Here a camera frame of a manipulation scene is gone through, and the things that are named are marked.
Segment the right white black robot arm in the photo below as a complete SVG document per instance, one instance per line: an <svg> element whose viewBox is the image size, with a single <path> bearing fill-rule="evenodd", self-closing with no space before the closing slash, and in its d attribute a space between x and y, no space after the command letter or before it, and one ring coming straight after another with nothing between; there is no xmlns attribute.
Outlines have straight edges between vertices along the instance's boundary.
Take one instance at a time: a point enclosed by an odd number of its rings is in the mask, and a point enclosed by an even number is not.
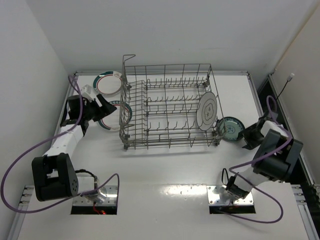
<svg viewBox="0 0 320 240"><path fill-rule="evenodd" d="M245 199L262 183L290 178L304 144L279 123L267 120L259 133L263 140L253 160L229 168L233 173L224 192L233 201Z"/></svg>

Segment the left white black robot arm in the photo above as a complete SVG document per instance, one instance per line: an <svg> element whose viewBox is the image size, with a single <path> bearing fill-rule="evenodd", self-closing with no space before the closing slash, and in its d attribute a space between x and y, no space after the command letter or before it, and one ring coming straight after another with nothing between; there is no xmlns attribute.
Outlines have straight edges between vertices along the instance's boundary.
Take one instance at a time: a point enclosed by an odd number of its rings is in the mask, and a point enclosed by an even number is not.
<svg viewBox="0 0 320 240"><path fill-rule="evenodd" d="M73 95L67 98L68 116L60 124L59 136L43 156L31 163L36 197L40 202L74 197L79 191L71 156L85 136L89 122L111 115L117 107L98 94L96 97Z"/></svg>

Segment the white plate teal line pattern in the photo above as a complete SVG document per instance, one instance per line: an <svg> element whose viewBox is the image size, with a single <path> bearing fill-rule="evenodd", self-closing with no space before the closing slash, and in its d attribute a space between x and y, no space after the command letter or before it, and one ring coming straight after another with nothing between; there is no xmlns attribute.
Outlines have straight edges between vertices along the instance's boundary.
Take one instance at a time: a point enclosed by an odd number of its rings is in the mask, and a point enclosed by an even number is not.
<svg viewBox="0 0 320 240"><path fill-rule="evenodd" d="M197 105L196 124L201 131L208 131L214 124L218 111L216 95L209 91L202 95Z"/></svg>

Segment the green red rimmed plate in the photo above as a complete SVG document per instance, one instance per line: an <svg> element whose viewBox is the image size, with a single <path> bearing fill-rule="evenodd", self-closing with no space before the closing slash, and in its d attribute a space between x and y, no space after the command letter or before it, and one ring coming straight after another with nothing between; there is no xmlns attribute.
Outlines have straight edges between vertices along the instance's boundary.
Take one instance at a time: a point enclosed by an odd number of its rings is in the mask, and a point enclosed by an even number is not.
<svg viewBox="0 0 320 240"><path fill-rule="evenodd" d="M122 74L117 71L106 71L95 77L93 89L103 96L112 96L121 90Z"/></svg>
<svg viewBox="0 0 320 240"><path fill-rule="evenodd" d="M127 103L124 104L122 113L121 102L119 100L112 100L109 103L116 107L116 111L99 120L98 125L107 131L116 132L120 130L120 119L122 123L128 124L132 119L133 112L132 108Z"/></svg>

